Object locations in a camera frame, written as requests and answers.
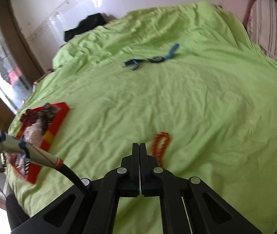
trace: black cloth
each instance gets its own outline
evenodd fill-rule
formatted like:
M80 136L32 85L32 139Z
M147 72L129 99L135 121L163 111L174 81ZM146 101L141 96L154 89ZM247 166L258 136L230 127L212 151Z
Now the black cloth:
M93 30L96 26L103 26L105 24L107 24L107 22L100 13L90 15L86 19L80 21L79 25L76 28L65 31L64 41L68 42L75 35Z
M14 194L7 196L5 204L11 230L14 230L29 219L29 216L19 206Z

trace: floor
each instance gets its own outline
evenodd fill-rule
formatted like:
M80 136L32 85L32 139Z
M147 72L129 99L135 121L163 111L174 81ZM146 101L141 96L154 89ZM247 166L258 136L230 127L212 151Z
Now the floor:
M44 70L65 42L64 31L88 15L101 12L107 20L154 6L190 4L198 0L11 0L20 29ZM219 4L222 0L209 0Z

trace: window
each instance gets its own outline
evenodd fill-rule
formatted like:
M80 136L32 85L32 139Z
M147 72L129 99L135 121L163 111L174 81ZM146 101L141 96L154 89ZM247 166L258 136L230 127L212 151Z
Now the window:
M31 92L32 86L18 68L0 30L0 98L16 114Z

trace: bed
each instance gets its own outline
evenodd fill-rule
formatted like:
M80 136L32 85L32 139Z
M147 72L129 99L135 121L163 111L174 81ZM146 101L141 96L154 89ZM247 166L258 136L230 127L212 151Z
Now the bed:
M123 62L164 56L137 71ZM252 42L232 13L201 1L150 8L74 37L10 126L16 135L28 108L70 107L50 153L80 178L104 176L131 154L150 152L170 133L164 168L200 177L263 233L277 229L277 62ZM43 168L35 185L7 168L24 211L33 216L72 184ZM114 233L162 233L157 198L120 200Z
M244 25L250 39L277 62L277 2L275 0L223 0Z

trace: blue lanyard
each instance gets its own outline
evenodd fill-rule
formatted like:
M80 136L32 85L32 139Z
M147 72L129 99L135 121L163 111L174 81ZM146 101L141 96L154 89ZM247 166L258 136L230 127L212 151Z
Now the blue lanyard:
M150 59L131 59L128 60L126 62L124 62L125 67L126 66L130 66L132 65L132 70L135 71L138 69L138 63L139 62L143 62L143 61L149 61L151 63L160 63L160 62L164 62L166 60L169 60L172 58L173 54L177 51L177 49L180 47L180 45L178 43L176 43L169 51L168 55L166 57L161 57L161 56L156 56L154 58L150 58Z

